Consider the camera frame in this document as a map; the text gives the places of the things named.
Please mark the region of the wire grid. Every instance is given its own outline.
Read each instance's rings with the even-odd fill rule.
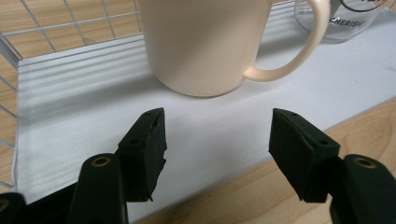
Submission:
[[[48,17],[43,17],[46,10],[62,13],[56,15],[48,11]],[[0,168],[9,170],[10,174],[0,174],[0,191],[10,191],[17,188],[18,61],[139,35],[141,25],[136,0],[7,0],[2,2],[0,21],[3,22],[0,24]],[[98,32],[105,35],[96,38]]]

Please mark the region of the white surface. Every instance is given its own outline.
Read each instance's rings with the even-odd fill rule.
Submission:
[[[301,48],[306,34],[292,13],[290,5],[272,12],[259,67],[281,65]],[[167,163],[154,203],[129,204],[130,220],[185,199],[270,157],[274,107],[325,130],[396,96],[395,22],[386,10],[352,40],[321,44],[288,77],[245,81],[216,98],[165,88],[148,68],[142,36],[23,60],[19,191],[30,203],[73,183],[86,159],[114,152],[140,114],[164,107]]]

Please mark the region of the cream mug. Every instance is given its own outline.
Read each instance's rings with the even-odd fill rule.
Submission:
[[[138,0],[148,64],[170,89],[217,96],[245,78],[272,81],[300,66],[323,37],[327,0],[308,0],[314,27],[297,56],[283,67],[254,67],[272,0]]]

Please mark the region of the wooden surface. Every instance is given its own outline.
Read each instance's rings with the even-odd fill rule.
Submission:
[[[365,155],[396,176],[396,98],[326,133],[341,145],[341,158]],[[330,201],[300,202],[270,160],[138,223],[332,223]]]

